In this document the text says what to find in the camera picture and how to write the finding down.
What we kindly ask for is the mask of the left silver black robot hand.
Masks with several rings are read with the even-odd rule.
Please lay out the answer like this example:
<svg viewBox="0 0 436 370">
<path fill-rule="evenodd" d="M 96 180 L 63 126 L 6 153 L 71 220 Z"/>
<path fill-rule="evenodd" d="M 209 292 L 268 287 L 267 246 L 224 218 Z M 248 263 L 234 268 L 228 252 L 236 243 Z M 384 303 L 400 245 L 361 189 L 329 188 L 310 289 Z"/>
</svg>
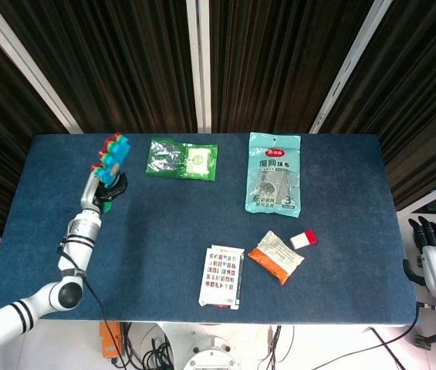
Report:
<svg viewBox="0 0 436 370">
<path fill-rule="evenodd" d="M 108 188 L 105 188 L 100 178 L 91 172 L 80 199 L 81 208 L 98 214 L 106 213 L 111 208 L 110 204 L 126 191 L 127 185 L 127 176 L 124 172 L 118 172 L 114 183 Z"/>
</svg>

